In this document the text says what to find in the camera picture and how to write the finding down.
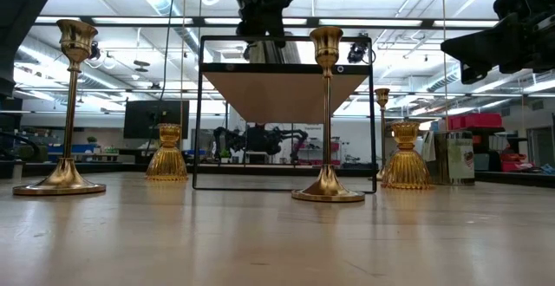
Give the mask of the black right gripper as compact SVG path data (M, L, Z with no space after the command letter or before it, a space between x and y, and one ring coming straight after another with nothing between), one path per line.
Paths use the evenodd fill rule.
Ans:
M554 69L554 0L495 0L499 18L494 27L447 39L441 51L460 63L462 83L484 79L496 65L502 73L530 69L543 73ZM513 55L505 60L505 42Z

